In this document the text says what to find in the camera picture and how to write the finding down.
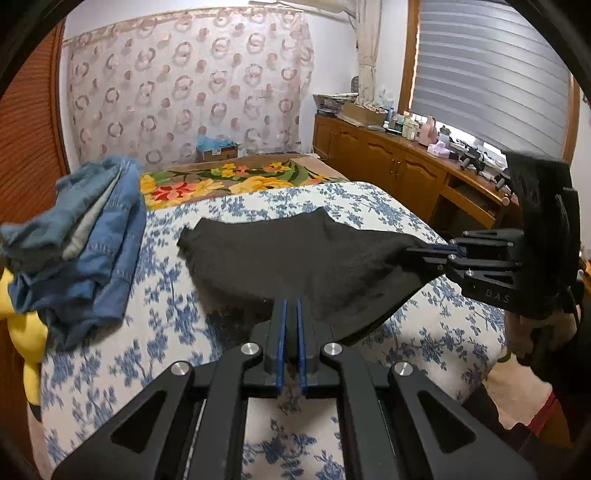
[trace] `tied curtain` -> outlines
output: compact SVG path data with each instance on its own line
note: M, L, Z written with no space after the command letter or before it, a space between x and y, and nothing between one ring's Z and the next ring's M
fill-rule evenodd
M355 29L359 53L357 103L373 103L375 99L375 63L378 59L381 18L382 0L357 0L357 26Z
M198 135L244 154L298 151L314 50L305 16L212 8L120 22L65 42L80 163L123 154L146 170L196 160Z

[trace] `triangular cutout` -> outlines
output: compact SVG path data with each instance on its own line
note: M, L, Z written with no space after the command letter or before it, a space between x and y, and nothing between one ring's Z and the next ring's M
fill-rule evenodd
M443 453L452 453L476 440L476 435L433 396L420 391L418 399Z
M133 416L113 432L111 440L113 443L125 447L132 452L142 453L148 444L154 424L164 401L166 392L157 391L146 403L144 403Z

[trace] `pink bottle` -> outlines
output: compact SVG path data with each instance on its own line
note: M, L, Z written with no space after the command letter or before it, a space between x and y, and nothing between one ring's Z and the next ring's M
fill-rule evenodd
M435 126L435 119L432 116L427 117L425 123L418 134L418 142L428 147L430 144L437 143L437 128Z

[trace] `floral blanket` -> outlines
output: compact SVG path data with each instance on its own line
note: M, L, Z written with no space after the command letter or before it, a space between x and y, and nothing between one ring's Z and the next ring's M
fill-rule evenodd
M72 352L47 344L41 409L53 464L175 361L211 362L248 339L255 320L247 309L230 307L227 299L195 288L176 246L185 226L193 227L201 218L283 218L318 207L356 228L443 242L390 195L361 182L261 190L148 212L122 323L97 331ZM294 268L305 261L290 258L280 245L269 257L291 261ZM462 401L493 367L504 342L502 312L462 297L460 288L444 276L425 285L356 348L385 365L408 360ZM343 480L335 401L306 400L297 374L285 380L280 398L249 400L241 478Z
M141 179L146 205L149 210L157 210L232 194L347 181L316 173L297 160L269 162L264 155L250 158L216 162L208 164L208 168L195 164L182 170L146 173Z

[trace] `human hand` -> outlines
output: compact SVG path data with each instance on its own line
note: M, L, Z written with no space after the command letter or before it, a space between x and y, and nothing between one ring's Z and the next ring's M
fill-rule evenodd
M523 358L534 349L534 342L531 334L534 328L541 328L548 325L554 327L552 338L548 348L555 351L574 337L577 333L577 324L572 313L555 312L546 320L532 320L521 317L515 313L505 311L505 337L507 348L517 357Z

